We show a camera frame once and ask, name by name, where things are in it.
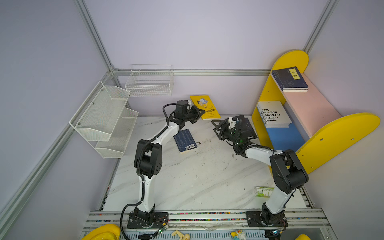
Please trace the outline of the yellow cartoon cover book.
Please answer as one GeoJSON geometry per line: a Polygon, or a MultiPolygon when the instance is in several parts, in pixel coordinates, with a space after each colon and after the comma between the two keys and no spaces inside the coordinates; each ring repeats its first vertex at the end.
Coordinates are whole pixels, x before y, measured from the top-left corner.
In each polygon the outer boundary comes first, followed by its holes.
{"type": "Polygon", "coordinates": [[[205,111],[201,116],[203,121],[219,120],[221,118],[221,115],[208,95],[194,95],[190,96],[190,98],[198,109],[205,111]]]}

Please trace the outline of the dark blue book yellow label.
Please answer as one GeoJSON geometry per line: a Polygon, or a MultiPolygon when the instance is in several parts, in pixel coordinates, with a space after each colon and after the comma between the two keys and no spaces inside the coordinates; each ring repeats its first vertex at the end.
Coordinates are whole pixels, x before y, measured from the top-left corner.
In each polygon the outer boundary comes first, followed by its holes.
{"type": "Polygon", "coordinates": [[[299,88],[293,88],[293,89],[283,89],[282,92],[307,92],[309,88],[302,88],[302,89],[299,89],[299,88]]]}

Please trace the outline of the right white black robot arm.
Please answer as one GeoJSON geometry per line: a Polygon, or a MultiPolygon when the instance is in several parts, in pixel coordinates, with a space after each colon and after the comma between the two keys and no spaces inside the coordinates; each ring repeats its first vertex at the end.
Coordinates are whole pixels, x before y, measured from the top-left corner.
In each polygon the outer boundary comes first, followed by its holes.
{"type": "Polygon", "coordinates": [[[249,120],[243,115],[212,120],[218,139],[233,147],[236,155],[257,160],[271,167],[275,188],[263,203],[259,224],[270,227],[283,218],[287,202],[309,181],[309,176],[293,150],[274,150],[252,142],[257,138],[249,120]]]}

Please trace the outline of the white book black lettering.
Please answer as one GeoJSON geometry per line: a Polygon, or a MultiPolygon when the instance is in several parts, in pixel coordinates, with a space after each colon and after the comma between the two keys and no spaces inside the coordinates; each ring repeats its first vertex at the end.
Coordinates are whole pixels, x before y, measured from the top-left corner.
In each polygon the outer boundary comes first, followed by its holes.
{"type": "Polygon", "coordinates": [[[289,115],[279,101],[258,102],[257,109],[266,128],[288,128],[292,124],[289,115]]]}

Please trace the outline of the black cover book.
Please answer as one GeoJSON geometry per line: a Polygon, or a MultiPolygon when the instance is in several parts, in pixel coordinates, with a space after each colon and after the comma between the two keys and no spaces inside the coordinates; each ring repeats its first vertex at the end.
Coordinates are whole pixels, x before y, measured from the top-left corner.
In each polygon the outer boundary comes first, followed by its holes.
{"type": "Polygon", "coordinates": [[[232,118],[233,121],[236,122],[235,125],[235,134],[242,140],[254,140],[257,139],[258,136],[251,125],[251,122],[244,115],[235,116],[232,118]]]}

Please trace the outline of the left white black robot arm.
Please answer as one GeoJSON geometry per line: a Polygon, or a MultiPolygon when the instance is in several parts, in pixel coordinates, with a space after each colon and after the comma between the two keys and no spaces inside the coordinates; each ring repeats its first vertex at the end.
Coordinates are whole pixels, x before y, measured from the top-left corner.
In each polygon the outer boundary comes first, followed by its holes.
{"type": "Polygon", "coordinates": [[[155,214],[155,177],[163,165],[163,146],[174,138],[187,122],[196,123],[205,114],[189,100],[166,104],[162,107],[166,124],[148,140],[141,139],[137,145],[134,167],[141,181],[140,200],[135,207],[135,216],[149,221],[155,214]]]}

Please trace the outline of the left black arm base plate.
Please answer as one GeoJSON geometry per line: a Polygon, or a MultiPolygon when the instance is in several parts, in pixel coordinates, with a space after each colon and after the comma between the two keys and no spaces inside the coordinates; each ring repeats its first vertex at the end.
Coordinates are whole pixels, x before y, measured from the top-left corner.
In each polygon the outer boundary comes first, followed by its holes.
{"type": "Polygon", "coordinates": [[[130,217],[126,227],[128,229],[159,229],[168,222],[169,213],[155,212],[153,218],[144,219],[138,217],[135,213],[130,213],[130,217]]]}

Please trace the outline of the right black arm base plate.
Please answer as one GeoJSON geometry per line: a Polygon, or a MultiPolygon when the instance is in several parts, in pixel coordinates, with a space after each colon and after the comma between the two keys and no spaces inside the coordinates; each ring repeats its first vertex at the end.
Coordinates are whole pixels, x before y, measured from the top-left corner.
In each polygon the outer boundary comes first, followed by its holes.
{"type": "Polygon", "coordinates": [[[286,227],[288,225],[284,211],[271,214],[268,210],[247,211],[246,219],[249,227],[286,227]]]}

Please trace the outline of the dark blue barcode book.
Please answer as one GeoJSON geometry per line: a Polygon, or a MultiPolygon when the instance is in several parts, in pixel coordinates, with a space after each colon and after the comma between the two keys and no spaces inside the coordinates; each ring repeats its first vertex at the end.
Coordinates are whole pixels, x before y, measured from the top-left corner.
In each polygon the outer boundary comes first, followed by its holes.
{"type": "Polygon", "coordinates": [[[174,135],[174,140],[180,154],[187,153],[198,147],[189,129],[181,130],[179,133],[174,135]]]}

